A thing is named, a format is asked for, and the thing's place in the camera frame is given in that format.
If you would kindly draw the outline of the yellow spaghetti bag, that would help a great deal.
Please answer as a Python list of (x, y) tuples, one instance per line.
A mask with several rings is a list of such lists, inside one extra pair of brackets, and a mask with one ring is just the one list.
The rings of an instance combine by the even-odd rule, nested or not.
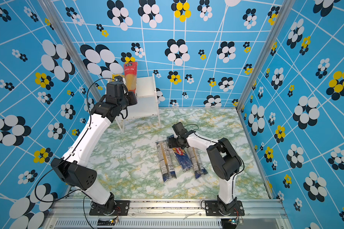
[(124, 84), (126, 83), (126, 79), (123, 74), (113, 74), (112, 79), (113, 81), (120, 81), (120, 82), (123, 82)]

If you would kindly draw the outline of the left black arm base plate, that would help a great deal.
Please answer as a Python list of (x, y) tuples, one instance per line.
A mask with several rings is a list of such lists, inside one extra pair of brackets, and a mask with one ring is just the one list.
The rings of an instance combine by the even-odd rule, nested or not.
[(106, 205), (91, 201), (91, 216), (127, 216), (130, 208), (129, 200), (114, 200)]

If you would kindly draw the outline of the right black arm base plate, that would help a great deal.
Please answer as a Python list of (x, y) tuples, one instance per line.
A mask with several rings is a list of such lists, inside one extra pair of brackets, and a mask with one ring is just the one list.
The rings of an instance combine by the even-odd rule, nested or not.
[(243, 204), (239, 200), (232, 201), (230, 204), (217, 200), (205, 200), (204, 208), (207, 216), (245, 216)]

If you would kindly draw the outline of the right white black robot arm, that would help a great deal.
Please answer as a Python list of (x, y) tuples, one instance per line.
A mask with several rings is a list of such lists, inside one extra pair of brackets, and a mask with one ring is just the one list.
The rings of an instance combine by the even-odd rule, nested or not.
[(196, 148), (206, 152), (215, 174), (219, 177), (217, 205), (223, 215), (237, 211), (236, 176), (243, 171), (244, 162), (227, 138), (211, 139), (195, 130), (187, 130), (178, 122), (172, 126), (174, 134), (167, 137), (169, 148)]

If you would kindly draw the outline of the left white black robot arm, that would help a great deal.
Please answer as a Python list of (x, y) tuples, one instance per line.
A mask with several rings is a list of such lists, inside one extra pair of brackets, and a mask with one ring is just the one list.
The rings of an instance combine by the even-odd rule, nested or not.
[(92, 201), (92, 208), (103, 214), (115, 209), (114, 195), (97, 179), (97, 172), (88, 168), (90, 156), (106, 129), (122, 111), (137, 104), (136, 96), (123, 81), (112, 80), (103, 95), (90, 110), (89, 119), (70, 149), (53, 159), (51, 167), (58, 177), (70, 186), (80, 189)]

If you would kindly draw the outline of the red spaghetti bag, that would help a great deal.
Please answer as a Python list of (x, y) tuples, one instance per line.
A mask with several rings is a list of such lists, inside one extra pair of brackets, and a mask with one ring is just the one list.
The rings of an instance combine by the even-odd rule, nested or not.
[(128, 91), (136, 93), (137, 87), (137, 69), (138, 63), (137, 62), (129, 62), (124, 64), (124, 79), (125, 85)]

